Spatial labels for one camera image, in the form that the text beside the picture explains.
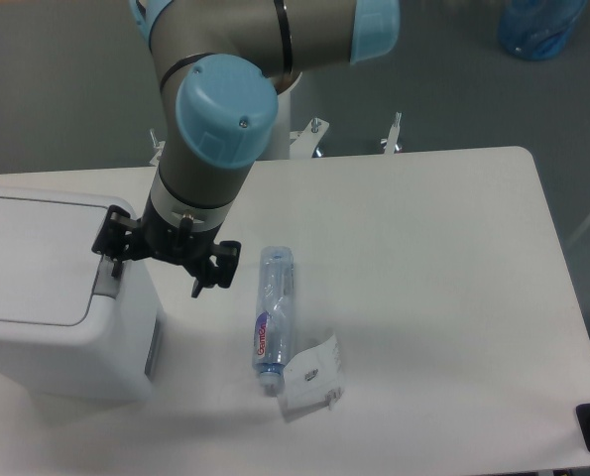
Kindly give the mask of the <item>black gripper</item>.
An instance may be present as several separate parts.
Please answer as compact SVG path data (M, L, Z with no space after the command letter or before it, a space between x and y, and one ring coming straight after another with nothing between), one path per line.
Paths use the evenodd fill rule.
M220 225L193 231L170 225L157 212L141 219L118 205L110 205L91 250L113 263L112 277L121 277L126 261L152 258L183 266L194 277L191 296L204 289L229 289L241 255L241 243L214 243Z

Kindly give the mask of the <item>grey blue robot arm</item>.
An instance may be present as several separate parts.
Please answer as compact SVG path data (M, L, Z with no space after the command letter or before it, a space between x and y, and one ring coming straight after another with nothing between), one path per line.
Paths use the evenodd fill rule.
M396 1L134 1L168 137L141 217L111 206L92 249L119 279L128 262L184 268L193 292L228 288L241 246L217 234L267 150L282 86L396 45Z

